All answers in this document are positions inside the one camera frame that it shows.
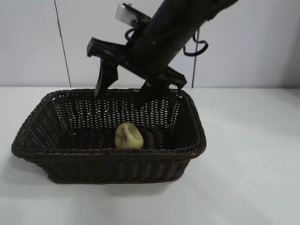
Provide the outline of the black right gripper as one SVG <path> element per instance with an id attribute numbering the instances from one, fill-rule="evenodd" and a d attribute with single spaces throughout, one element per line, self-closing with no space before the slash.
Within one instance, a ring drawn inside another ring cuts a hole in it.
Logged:
<path id="1" fill-rule="evenodd" d="M 100 58 L 95 99 L 101 98 L 118 80 L 118 66 L 145 80 L 134 96 L 134 108 L 141 108 L 146 103 L 168 95 L 171 84 L 178 89 L 183 88 L 187 83 L 185 76 L 169 67 L 177 53 L 168 44 L 127 42 L 126 45 L 120 45 L 91 38 L 87 45 L 87 56 Z"/>

